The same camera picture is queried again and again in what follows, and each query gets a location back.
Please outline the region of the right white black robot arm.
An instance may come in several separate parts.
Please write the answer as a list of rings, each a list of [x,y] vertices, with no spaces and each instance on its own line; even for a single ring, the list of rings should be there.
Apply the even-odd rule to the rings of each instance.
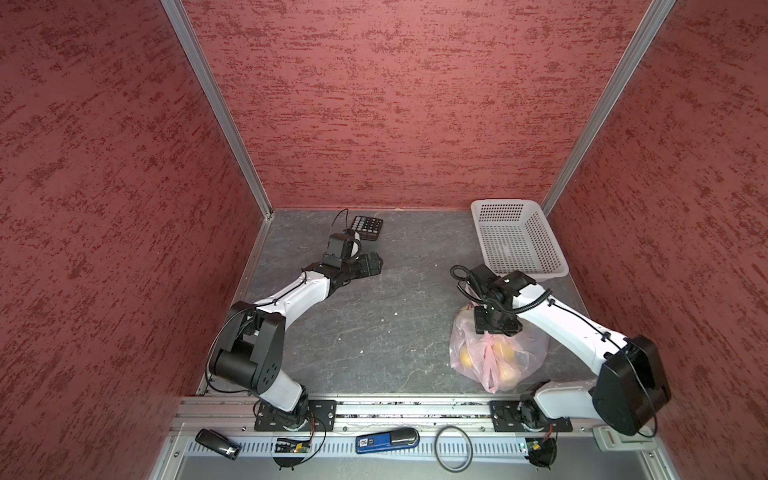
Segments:
[[[599,420],[626,436],[653,438],[658,413],[671,399],[658,347],[648,338],[628,337],[580,314],[551,289],[515,271],[504,277],[485,266],[461,281],[487,333],[519,332],[524,322],[566,347],[593,373],[591,380],[547,381],[520,400],[520,420],[536,430],[546,420]]]

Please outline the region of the right aluminium corner post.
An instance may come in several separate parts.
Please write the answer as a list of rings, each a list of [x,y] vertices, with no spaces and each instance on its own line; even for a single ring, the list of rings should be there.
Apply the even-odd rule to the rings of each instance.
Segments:
[[[542,211],[549,216],[577,172],[614,106],[675,6],[675,0],[652,0],[595,104],[564,165],[548,191]]]

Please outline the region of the aluminium front rail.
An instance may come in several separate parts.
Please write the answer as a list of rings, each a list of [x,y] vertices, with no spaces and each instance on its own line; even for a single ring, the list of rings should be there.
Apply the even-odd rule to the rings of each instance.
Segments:
[[[313,441],[309,458],[331,459],[355,457],[353,442],[360,435],[413,427],[420,434],[417,447],[407,450],[375,453],[381,460],[460,460],[467,455],[474,463],[525,463],[527,443],[554,437],[594,443],[593,429],[603,426],[597,420],[570,419],[573,431],[561,433],[495,432],[490,418],[490,401],[516,400],[513,397],[492,399],[467,395],[325,395],[317,400],[337,402],[334,429],[330,432],[313,427],[311,432],[256,432],[255,408],[260,402],[244,396],[193,396],[183,399],[172,422],[167,440],[151,473],[153,479],[178,479],[184,460],[194,454],[213,452],[195,442],[201,429],[214,430],[241,445],[242,458],[272,459],[278,437]],[[652,451],[604,452],[627,453],[638,461],[643,477],[675,479],[678,474],[660,438]]]

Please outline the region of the blue black device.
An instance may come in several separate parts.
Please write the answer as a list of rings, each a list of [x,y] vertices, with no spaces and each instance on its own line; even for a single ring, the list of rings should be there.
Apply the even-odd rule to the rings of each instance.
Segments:
[[[407,450],[417,447],[420,434],[413,427],[400,427],[388,431],[360,435],[355,439],[358,455]]]

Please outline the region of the left aluminium corner post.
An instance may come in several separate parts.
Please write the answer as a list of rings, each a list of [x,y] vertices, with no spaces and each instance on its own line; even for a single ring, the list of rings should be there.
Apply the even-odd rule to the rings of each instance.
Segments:
[[[161,4],[262,216],[267,221],[270,221],[274,216],[274,209],[194,32],[183,2],[179,0],[162,0]]]

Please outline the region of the black calculator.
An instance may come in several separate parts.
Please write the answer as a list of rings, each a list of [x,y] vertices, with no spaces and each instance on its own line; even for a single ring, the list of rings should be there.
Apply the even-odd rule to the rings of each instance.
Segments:
[[[382,231],[384,220],[377,217],[357,215],[348,231],[358,235],[363,241],[377,241]]]

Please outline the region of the white plastic basket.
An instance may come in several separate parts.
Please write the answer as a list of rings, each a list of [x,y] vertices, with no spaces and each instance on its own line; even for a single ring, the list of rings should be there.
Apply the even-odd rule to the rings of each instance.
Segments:
[[[562,249],[538,203],[476,200],[471,213],[484,263],[495,274],[521,271],[538,282],[569,274]]]

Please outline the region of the aluminium corner post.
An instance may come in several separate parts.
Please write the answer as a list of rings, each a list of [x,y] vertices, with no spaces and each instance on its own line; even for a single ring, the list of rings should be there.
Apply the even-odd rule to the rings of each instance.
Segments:
[[[274,209],[194,32],[183,2],[179,0],[162,0],[161,4],[262,216],[267,221],[270,221],[274,216]]]
[[[549,216],[577,172],[614,106],[675,6],[675,0],[652,0],[595,104],[564,165],[548,191],[542,211]]]

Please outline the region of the pink plastic bag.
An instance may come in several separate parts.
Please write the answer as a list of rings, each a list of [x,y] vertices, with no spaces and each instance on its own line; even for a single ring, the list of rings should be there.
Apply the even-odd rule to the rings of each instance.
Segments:
[[[459,290],[470,303],[455,316],[449,341],[449,364],[490,393],[510,391],[544,363],[549,336],[540,328],[492,306],[465,281]]]

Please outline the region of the right circuit board connector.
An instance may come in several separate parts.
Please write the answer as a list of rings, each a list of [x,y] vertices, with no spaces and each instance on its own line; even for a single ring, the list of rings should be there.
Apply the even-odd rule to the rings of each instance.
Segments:
[[[557,459],[557,439],[554,437],[529,441],[527,448],[526,458],[534,467],[550,469]]]

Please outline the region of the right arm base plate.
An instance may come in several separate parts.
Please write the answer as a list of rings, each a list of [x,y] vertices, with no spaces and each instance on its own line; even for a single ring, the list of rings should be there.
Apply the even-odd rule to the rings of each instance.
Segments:
[[[550,418],[533,400],[497,400],[489,402],[495,432],[561,433],[572,432],[569,418]]]

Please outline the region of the grey plastic holder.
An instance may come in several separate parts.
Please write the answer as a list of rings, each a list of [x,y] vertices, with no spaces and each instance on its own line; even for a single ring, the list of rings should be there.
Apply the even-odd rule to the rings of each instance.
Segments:
[[[603,425],[592,431],[595,442],[602,452],[652,451],[658,447],[655,438],[650,438],[650,429],[643,427],[638,434],[624,435],[610,426]]]

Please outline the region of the yellow fruit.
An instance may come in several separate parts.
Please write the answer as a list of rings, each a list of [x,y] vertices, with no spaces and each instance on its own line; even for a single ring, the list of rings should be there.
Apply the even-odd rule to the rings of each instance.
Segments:
[[[520,370],[513,365],[515,353],[516,351],[506,344],[494,343],[491,347],[484,348],[481,362],[474,362],[468,343],[465,343],[459,350],[459,362],[465,370],[472,371],[485,387],[508,389],[521,380]]]

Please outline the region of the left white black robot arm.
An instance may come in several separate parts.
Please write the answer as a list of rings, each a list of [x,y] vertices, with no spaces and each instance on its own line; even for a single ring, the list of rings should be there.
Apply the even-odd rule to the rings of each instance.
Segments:
[[[238,302],[209,349],[206,374],[256,396],[284,428],[310,418],[306,387],[282,370],[287,329],[314,305],[351,281],[381,273],[383,260],[363,253],[339,267],[313,263],[288,286],[256,303]]]

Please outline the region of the circuit board connector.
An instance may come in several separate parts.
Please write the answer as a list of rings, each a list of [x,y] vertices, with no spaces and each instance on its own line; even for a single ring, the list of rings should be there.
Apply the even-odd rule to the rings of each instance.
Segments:
[[[557,459],[557,439],[554,437],[529,441],[527,448],[526,458],[534,467],[550,469]]]
[[[274,444],[272,460],[280,470],[293,470],[307,460],[313,451],[313,441],[310,438],[292,439],[278,437]]]

